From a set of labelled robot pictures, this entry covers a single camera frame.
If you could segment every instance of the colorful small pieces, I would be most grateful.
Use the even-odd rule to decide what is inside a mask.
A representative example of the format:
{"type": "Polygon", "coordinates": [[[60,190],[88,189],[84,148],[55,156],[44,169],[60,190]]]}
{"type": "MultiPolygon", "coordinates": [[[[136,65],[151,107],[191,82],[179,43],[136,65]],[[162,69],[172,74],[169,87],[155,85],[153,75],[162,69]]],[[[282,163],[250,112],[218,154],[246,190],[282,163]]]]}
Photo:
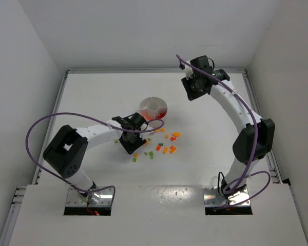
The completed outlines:
{"type": "Polygon", "coordinates": [[[173,135],[174,137],[179,137],[179,136],[180,136],[180,132],[174,132],[172,135],[173,135]]]}
{"type": "Polygon", "coordinates": [[[176,149],[177,149],[176,147],[173,147],[173,148],[170,150],[170,153],[173,154],[174,151],[176,151],[176,149]]]}

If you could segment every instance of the cable tie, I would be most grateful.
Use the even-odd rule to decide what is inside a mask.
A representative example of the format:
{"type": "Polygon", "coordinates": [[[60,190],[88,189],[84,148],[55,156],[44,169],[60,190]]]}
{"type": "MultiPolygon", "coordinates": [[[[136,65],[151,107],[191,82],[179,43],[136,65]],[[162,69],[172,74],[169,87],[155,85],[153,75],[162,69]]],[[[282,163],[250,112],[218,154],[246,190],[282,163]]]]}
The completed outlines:
{"type": "Polygon", "coordinates": [[[238,95],[236,90],[233,90],[233,91],[231,92],[231,94],[232,94],[232,96],[238,95]]]}

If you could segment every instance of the metal frame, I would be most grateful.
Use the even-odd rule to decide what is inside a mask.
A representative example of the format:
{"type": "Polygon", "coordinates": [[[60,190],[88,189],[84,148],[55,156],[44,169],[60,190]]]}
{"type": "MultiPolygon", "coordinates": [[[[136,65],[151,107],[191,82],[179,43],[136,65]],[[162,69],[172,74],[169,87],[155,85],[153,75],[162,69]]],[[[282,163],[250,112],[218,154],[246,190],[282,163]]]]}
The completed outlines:
{"type": "MultiPolygon", "coordinates": [[[[244,79],[244,82],[245,82],[245,87],[246,87],[247,93],[248,93],[249,98],[250,98],[251,107],[259,115],[262,115],[262,111],[261,111],[260,106],[259,106],[256,91],[254,90],[253,85],[252,85],[246,71],[243,74],[243,79],[244,79]]],[[[276,158],[275,158],[275,155],[274,155],[274,149],[272,149],[267,154],[266,157],[268,158],[269,172],[270,172],[271,177],[272,177],[272,182],[273,183],[282,183],[282,177],[281,177],[281,173],[279,171],[277,161],[276,161],[276,158]]]]}
{"type": "MultiPolygon", "coordinates": [[[[59,106],[60,106],[60,104],[61,104],[61,99],[62,99],[62,96],[63,96],[64,87],[65,87],[65,83],[66,83],[67,77],[68,77],[68,71],[65,73],[65,75],[64,75],[64,77],[62,79],[61,86],[60,86],[60,89],[58,90],[58,95],[57,95],[56,102],[55,102],[55,105],[53,107],[52,113],[56,113],[58,108],[59,108],[59,106]]],[[[42,145],[40,153],[43,153],[45,148],[48,145],[49,136],[51,134],[53,125],[55,124],[55,120],[56,120],[56,117],[51,117],[49,125],[48,125],[48,129],[47,129],[47,132],[46,132],[45,140],[43,142],[43,145],[42,145]]],[[[41,165],[43,165],[44,159],[42,158],[42,154],[39,156],[38,162],[41,165]]],[[[34,176],[33,176],[33,180],[32,180],[32,185],[35,185],[35,184],[37,185],[37,183],[39,181],[40,174],[41,174],[41,169],[38,166],[36,166],[36,169],[35,169],[35,172],[34,172],[34,176]]]]}
{"type": "Polygon", "coordinates": [[[20,212],[26,186],[17,186],[14,198],[11,202],[10,211],[6,219],[6,223],[0,238],[0,246],[8,246],[11,235],[14,231],[15,223],[17,221],[18,213],[20,212]]]}

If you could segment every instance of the metal mounting plate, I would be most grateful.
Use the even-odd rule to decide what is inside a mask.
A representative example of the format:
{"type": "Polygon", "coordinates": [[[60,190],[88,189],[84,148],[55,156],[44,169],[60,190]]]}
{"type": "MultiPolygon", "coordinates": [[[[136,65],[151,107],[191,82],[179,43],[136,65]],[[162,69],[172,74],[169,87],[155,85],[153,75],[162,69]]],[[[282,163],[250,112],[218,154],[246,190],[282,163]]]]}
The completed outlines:
{"type": "Polygon", "coordinates": [[[217,186],[203,186],[204,206],[206,215],[236,215],[236,214],[252,214],[251,202],[246,201],[242,204],[231,207],[230,209],[216,210],[215,208],[227,205],[237,204],[249,198],[247,187],[242,191],[228,197],[228,200],[221,200],[216,197],[217,186]]]}

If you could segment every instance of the rectangular slot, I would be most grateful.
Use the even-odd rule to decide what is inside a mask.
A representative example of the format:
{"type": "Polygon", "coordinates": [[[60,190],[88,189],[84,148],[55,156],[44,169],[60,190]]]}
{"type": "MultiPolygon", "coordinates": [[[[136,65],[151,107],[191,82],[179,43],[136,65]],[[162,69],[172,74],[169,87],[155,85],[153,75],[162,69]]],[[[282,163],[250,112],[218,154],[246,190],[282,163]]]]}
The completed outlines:
{"type": "Polygon", "coordinates": [[[205,215],[252,215],[251,202],[246,201],[242,204],[231,208],[222,208],[224,204],[230,204],[231,206],[249,198],[247,187],[245,186],[241,191],[228,197],[225,200],[217,192],[216,186],[204,186],[203,187],[203,197],[205,206],[205,215]]]}
{"type": "Polygon", "coordinates": [[[89,208],[89,211],[86,207],[65,207],[64,215],[111,216],[110,208],[89,208]]]}

